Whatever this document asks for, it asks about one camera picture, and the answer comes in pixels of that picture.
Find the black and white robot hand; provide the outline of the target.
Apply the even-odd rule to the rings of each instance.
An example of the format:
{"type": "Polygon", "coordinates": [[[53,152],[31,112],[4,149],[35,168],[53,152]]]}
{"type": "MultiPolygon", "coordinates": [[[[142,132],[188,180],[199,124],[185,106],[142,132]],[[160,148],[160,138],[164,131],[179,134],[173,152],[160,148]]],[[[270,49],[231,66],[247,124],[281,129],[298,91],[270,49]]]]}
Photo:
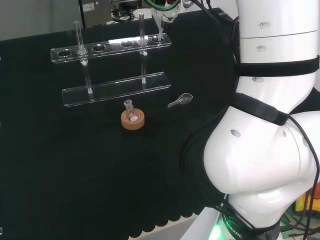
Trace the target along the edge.
{"type": "Polygon", "coordinates": [[[175,18],[178,16],[178,10],[180,7],[180,0],[165,0],[164,7],[169,10],[163,11],[161,17],[161,27],[163,29],[169,29],[174,22],[175,18]]]}

